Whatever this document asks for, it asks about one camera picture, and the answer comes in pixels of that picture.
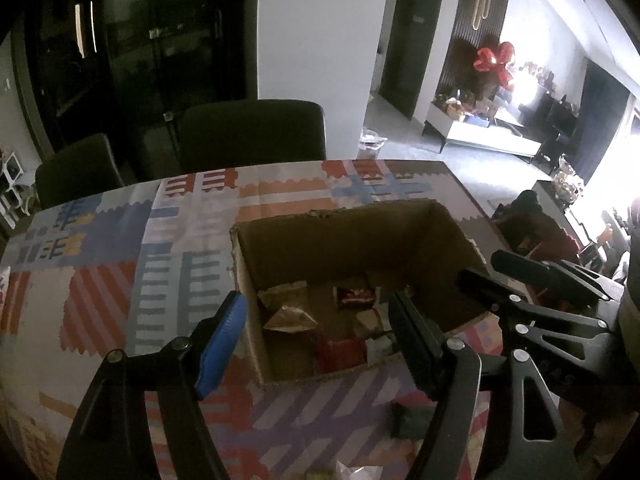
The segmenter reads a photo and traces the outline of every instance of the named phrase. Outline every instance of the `food package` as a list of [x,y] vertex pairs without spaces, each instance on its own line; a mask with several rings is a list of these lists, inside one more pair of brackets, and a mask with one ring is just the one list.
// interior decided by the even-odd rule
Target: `food package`
[[375,365],[394,352],[394,344],[391,339],[383,335],[377,339],[369,338],[365,341],[367,346],[367,364]]
[[274,312],[265,323],[265,330],[293,334],[318,328],[318,322],[309,313],[306,282],[276,285],[258,292],[258,298],[269,313]]
[[295,334],[318,328],[318,322],[306,310],[298,306],[283,305],[265,323],[265,330]]
[[347,370],[367,362],[363,344],[355,338],[328,341],[318,336],[315,348],[316,374]]
[[364,465],[347,467],[339,460],[335,461],[335,477],[337,480],[380,480],[382,466]]
[[258,298],[269,312],[277,312],[281,306],[298,306],[306,310],[309,300],[306,282],[285,283],[258,292]]
[[344,308],[372,308],[380,302],[380,287],[343,288],[334,286],[334,303],[338,310]]
[[386,140],[386,137],[381,137],[373,130],[369,130],[368,128],[363,127],[362,133],[360,134],[360,142],[358,143],[358,155],[356,156],[356,158],[378,158],[378,155],[380,154],[380,148],[382,148]]
[[390,330],[388,303],[379,303],[369,310],[363,310],[356,314],[356,325],[354,326],[356,336],[367,338]]

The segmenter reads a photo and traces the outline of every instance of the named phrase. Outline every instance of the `plastic bag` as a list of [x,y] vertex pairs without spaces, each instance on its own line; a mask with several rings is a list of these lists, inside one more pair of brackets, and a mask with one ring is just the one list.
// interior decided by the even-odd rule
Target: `plastic bag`
[[347,467],[339,460],[335,461],[335,477],[337,480],[380,480],[381,476],[382,466]]
[[365,341],[365,344],[367,346],[367,364],[369,366],[378,364],[394,352],[394,344],[386,335],[378,339],[369,338]]
[[363,128],[358,143],[358,155],[356,158],[378,158],[380,148],[384,145],[386,137],[379,136],[373,130]]

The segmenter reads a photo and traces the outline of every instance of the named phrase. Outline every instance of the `screw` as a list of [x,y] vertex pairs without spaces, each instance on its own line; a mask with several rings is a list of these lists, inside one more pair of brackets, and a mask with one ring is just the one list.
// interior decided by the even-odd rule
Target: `screw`
[[513,351],[513,357],[514,359],[516,359],[516,361],[520,361],[521,363],[524,363],[529,359],[529,354],[527,354],[524,350],[521,350],[520,348],[516,348]]
[[190,344],[191,341],[188,337],[180,336],[171,341],[171,348],[174,350],[184,350],[188,348]]
[[122,358],[124,357],[124,352],[122,350],[111,350],[111,352],[109,352],[107,354],[107,361],[110,363],[117,363],[118,361],[122,361]]
[[465,347],[465,344],[457,337],[450,337],[447,339],[447,346],[452,350],[462,350]]

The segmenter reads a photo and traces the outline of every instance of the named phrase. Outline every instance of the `table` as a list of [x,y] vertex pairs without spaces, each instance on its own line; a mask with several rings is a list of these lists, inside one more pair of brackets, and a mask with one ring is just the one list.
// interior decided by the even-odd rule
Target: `table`
[[457,142],[494,150],[494,152],[513,153],[513,155],[533,158],[541,146],[535,140],[513,135],[510,129],[502,126],[485,128],[476,124],[454,121],[433,103],[429,105],[427,123],[443,137],[441,153],[447,142]]
[[569,236],[571,236],[576,242],[578,242],[578,244],[580,245],[580,250],[585,248],[585,246],[588,244],[588,241],[587,243],[585,243],[584,241],[584,229],[574,229],[574,226],[571,224],[569,218],[566,215],[569,207],[566,204],[561,203],[558,197],[556,197],[556,190],[554,189],[553,183],[550,180],[537,180],[532,189],[538,196],[538,203],[540,204],[540,207],[542,207],[542,211],[546,215],[551,216],[551,218],[553,218]]
[[[103,356],[115,347],[156,351],[188,335],[233,288],[228,231],[235,222],[415,198],[443,203],[487,260],[505,247],[446,165],[430,161],[231,168],[138,184],[39,213],[2,258],[12,276],[0,318],[0,423],[29,466],[41,478],[54,478]],[[460,337],[477,351],[501,350],[491,314]],[[337,458],[384,465],[387,480],[404,478],[414,458],[410,442],[388,437],[392,400],[428,402],[401,360],[334,381],[263,390],[241,342],[222,385],[201,407],[234,479],[300,478]],[[157,401],[147,395],[147,415],[159,468],[170,479]],[[478,464],[487,409],[481,394],[460,478],[471,478]]]

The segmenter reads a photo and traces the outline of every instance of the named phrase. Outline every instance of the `black chair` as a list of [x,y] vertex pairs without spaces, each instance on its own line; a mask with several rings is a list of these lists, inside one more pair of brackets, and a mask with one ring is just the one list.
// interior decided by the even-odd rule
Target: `black chair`
[[539,156],[547,156],[550,160],[549,174],[558,168],[558,157],[563,153],[571,162],[577,149],[579,139],[574,137],[578,118],[563,104],[554,101],[546,118],[546,127],[552,133],[549,139],[542,143]]
[[226,101],[189,108],[180,126],[186,173],[323,160],[324,112],[309,101]]
[[43,209],[123,186],[105,134],[63,148],[36,170],[36,189]]

